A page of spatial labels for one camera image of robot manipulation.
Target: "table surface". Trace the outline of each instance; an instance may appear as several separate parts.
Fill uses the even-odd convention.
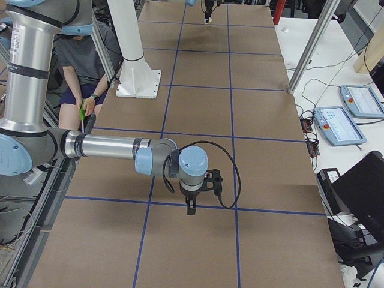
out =
[[[200,5],[147,2],[139,27],[163,72],[158,97],[110,91],[92,133],[221,144],[242,177],[235,209],[206,193],[187,216],[181,193],[131,161],[83,158],[31,288],[344,287],[269,8],[221,5],[213,19],[202,24]],[[232,165],[202,147],[229,204]]]
[[[287,69],[296,67],[315,24],[316,20],[314,19],[282,18],[275,27]],[[296,103],[302,106],[304,110],[313,110],[313,104],[302,97],[304,86],[311,79],[319,79],[327,84],[331,83],[337,86],[366,85],[372,82],[368,74],[359,74],[353,69],[353,64],[358,56],[354,53],[354,49],[340,25],[337,21],[333,20],[319,41],[311,59],[312,62],[308,68],[334,65],[345,61],[349,56],[352,57],[346,61],[344,65],[339,64],[334,67],[306,70],[294,93]],[[293,72],[288,71],[288,77],[290,78],[292,75]],[[376,85],[372,83],[369,86],[375,90],[379,99],[384,101]],[[315,103],[319,101],[317,107],[343,105],[338,87],[329,87],[323,94],[325,88],[326,86],[324,84],[312,80],[306,86],[304,96]],[[300,108],[298,108],[298,112],[301,114],[302,111]],[[357,123],[371,121],[375,120],[355,118],[355,122]],[[370,151],[377,150],[384,154],[384,122],[360,125],[359,128],[367,138],[367,142],[360,145],[362,150],[359,150],[359,148],[354,145],[341,147],[331,146],[323,137],[321,131],[317,129],[317,136],[320,140],[320,156],[317,158],[318,164],[316,172],[324,168],[337,168],[339,172],[343,174],[363,159]]]

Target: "black band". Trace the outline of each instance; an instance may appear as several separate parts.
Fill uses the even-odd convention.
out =
[[[74,19],[76,19],[77,15],[79,15],[79,11],[80,11],[80,0],[77,0],[76,2],[76,10],[74,12],[74,14],[72,15],[71,19],[68,20],[68,21],[65,21],[63,23],[63,25],[68,25],[69,23],[71,23]]]
[[[17,7],[17,6],[10,5],[10,4],[8,4],[5,9],[8,11],[20,13],[22,15],[25,15],[25,16],[28,16],[31,18],[35,18],[37,20],[40,20],[40,21],[46,22],[48,24],[51,24],[53,26],[56,26],[60,29],[62,28],[62,23],[60,21],[53,19],[53,18],[50,18],[50,17],[47,17],[45,15],[41,15],[41,14],[34,12],[34,11],[31,11],[31,10],[28,10],[28,9],[25,9],[22,7]]]
[[[52,158],[51,158],[51,160],[53,160],[54,157],[56,156],[56,154],[58,153],[58,143],[57,143],[56,138],[53,135],[53,133],[49,130],[48,130],[48,135],[52,138],[53,145],[55,146],[55,151],[54,151]]]
[[[13,136],[13,137],[23,137],[23,138],[37,138],[37,137],[43,137],[48,134],[48,131],[44,132],[17,132],[17,131],[10,131],[3,128],[0,128],[0,133],[7,135],[7,136]]]
[[[83,151],[83,140],[87,135],[88,134],[80,134],[76,137],[76,140],[74,141],[74,151],[77,156],[86,157]]]
[[[132,146],[132,157],[133,157],[133,160],[136,158],[136,154],[137,154],[137,151],[139,150],[140,148],[140,143],[142,142],[142,138],[135,138],[135,140],[133,141],[133,146]]]
[[[23,75],[23,76],[28,76],[28,77],[38,78],[38,79],[49,78],[48,71],[38,70],[38,69],[25,67],[25,66],[13,64],[13,63],[8,63],[7,68],[8,68],[8,72]]]
[[[135,62],[135,61],[138,61],[138,60],[141,60],[141,59],[143,59],[143,57],[144,57],[144,54],[143,54],[143,56],[141,56],[140,58],[138,58],[138,59],[136,59],[136,60],[129,60],[129,59],[127,59],[127,58],[124,58],[124,60],[127,60],[127,61],[130,61],[130,62]]]
[[[65,140],[67,139],[67,136],[69,134],[71,130],[67,130],[66,132],[64,132],[64,134],[62,135],[61,137],[61,141],[60,141],[60,150],[61,150],[61,154],[66,157],[66,158],[69,158],[67,153],[65,153]]]

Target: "person's arm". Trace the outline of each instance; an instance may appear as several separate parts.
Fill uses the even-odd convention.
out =
[[[80,110],[83,97],[76,71],[73,66],[63,66],[62,70],[64,72],[64,79],[76,99],[76,106]]]
[[[96,96],[101,96],[102,93],[104,93],[104,91],[107,88],[108,88],[107,75],[104,74],[104,76],[97,83],[94,94]],[[85,116],[89,116],[93,112],[93,110],[95,109],[95,104],[96,104],[96,101],[93,97],[89,97],[86,100],[84,100],[83,108],[85,109]]]

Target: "blue shorts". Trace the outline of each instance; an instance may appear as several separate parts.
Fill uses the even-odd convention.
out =
[[[91,96],[91,94],[95,91],[96,89],[96,85],[92,85],[92,84],[83,84],[80,86],[81,88],[81,91],[82,91],[82,96],[83,96],[83,99],[87,99]],[[100,96],[100,99],[98,101],[96,101],[96,104],[95,105],[100,105],[104,102],[104,99],[106,98],[106,95],[107,95],[107,90],[105,90],[105,92]],[[60,98],[60,101],[59,101],[59,105],[61,104],[72,104],[72,105],[75,105],[76,104],[76,99],[71,91],[71,89],[68,87],[67,90],[65,90],[65,92],[61,95],[61,98]]]

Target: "label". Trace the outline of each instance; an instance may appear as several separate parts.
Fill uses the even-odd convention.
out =
[[[331,183],[335,182],[338,179],[338,174],[336,171],[328,171],[327,174]]]
[[[10,54],[19,55],[23,30],[24,28],[21,26],[13,26]]]

